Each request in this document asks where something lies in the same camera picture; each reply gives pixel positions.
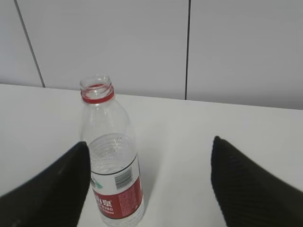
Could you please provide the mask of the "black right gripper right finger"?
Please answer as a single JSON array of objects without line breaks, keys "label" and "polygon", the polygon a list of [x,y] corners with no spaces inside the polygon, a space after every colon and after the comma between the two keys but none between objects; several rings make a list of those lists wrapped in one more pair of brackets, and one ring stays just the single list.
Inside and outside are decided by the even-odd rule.
[{"label": "black right gripper right finger", "polygon": [[228,227],[301,227],[303,192],[215,136],[211,184]]}]

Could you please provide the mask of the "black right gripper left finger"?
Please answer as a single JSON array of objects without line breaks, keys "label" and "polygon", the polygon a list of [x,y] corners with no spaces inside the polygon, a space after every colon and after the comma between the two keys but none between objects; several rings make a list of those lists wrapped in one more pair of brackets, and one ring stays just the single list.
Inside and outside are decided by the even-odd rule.
[{"label": "black right gripper left finger", "polygon": [[0,198],[2,227],[75,227],[90,185],[90,156],[81,141],[44,171]]}]

